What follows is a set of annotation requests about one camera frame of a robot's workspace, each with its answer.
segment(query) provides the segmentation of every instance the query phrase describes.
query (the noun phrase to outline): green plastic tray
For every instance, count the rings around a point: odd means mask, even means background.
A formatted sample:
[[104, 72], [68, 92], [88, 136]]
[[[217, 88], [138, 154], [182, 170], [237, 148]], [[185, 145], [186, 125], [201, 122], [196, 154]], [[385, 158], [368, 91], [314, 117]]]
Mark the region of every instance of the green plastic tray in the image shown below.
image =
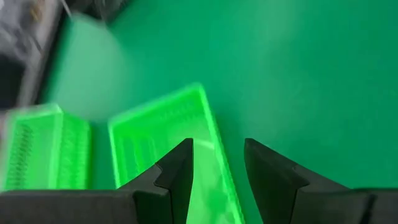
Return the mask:
[[16, 110], [7, 121], [3, 190], [85, 189], [90, 126], [57, 105]]
[[187, 223], [244, 223], [220, 134], [201, 85], [138, 107], [109, 124], [116, 187], [144, 172], [185, 138], [194, 141]]

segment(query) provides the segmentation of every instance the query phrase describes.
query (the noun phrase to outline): blurry object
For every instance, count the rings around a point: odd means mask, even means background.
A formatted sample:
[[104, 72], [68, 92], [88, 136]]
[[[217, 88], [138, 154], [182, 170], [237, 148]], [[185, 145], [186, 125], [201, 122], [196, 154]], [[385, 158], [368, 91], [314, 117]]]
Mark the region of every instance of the blurry object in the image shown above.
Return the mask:
[[120, 14], [130, 0], [94, 0], [98, 16], [105, 22], [111, 22]]
[[0, 110], [16, 105], [24, 70], [22, 62], [0, 54]]
[[41, 10], [32, 0], [7, 0], [0, 8], [0, 54], [23, 63], [28, 59], [32, 46], [40, 49], [34, 37], [34, 29]]
[[63, 5], [64, 10], [67, 12], [68, 16], [69, 17], [72, 16], [72, 13], [70, 12], [69, 5], [66, 2], [66, 0], [60, 0], [60, 1], [61, 1], [62, 5]]
[[0, 0], [0, 110], [36, 102], [61, 15], [59, 0]]
[[130, 0], [69, 0], [70, 9], [85, 13], [95, 19], [112, 22]]
[[0, 194], [0, 220], [8, 224], [185, 224], [193, 181], [192, 146], [192, 139], [185, 139], [117, 190], [5, 192]]
[[57, 105], [7, 116], [4, 190], [87, 188], [91, 132], [86, 121]]
[[6, 113], [0, 113], [0, 153], [2, 152], [3, 146], [2, 146], [2, 139], [4, 136], [4, 124], [5, 124], [5, 120], [6, 120]]

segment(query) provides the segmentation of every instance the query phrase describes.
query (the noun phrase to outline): green tray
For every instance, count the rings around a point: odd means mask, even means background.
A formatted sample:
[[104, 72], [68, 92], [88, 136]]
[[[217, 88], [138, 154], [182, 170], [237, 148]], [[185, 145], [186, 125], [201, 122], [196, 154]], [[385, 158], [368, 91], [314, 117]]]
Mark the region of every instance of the green tray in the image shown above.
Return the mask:
[[86, 189], [90, 125], [43, 105], [10, 114], [3, 190]]
[[109, 124], [116, 187], [193, 138], [194, 172], [187, 223], [244, 223], [206, 94], [199, 84], [138, 107]]

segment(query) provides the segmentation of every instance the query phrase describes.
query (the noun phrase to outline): green table surface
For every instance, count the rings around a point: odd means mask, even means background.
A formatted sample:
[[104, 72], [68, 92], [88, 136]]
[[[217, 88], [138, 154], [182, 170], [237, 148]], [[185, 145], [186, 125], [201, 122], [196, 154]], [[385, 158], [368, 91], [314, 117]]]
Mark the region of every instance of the green table surface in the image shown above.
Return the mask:
[[63, 28], [43, 102], [92, 121], [94, 189], [114, 187], [107, 120], [191, 82], [207, 91], [246, 221], [251, 137], [348, 187], [398, 187], [398, 2], [133, 0]]

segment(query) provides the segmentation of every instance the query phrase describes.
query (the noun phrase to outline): black plastic part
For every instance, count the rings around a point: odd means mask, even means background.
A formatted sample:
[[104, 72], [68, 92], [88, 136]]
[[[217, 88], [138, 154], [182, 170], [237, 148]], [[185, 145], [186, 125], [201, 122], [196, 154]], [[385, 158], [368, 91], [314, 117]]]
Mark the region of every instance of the black plastic part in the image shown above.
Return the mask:
[[193, 142], [186, 139], [117, 190], [5, 192], [0, 195], [0, 223], [183, 224], [192, 188], [192, 160]]
[[17, 104], [24, 69], [21, 62], [0, 54], [0, 110]]
[[67, 1], [71, 11], [84, 13], [94, 19], [101, 19], [95, 7], [94, 0], [71, 0]]
[[112, 22], [129, 2], [130, 0], [94, 0], [98, 17], [107, 23]]
[[398, 223], [397, 189], [350, 190], [253, 139], [244, 159], [266, 224]]

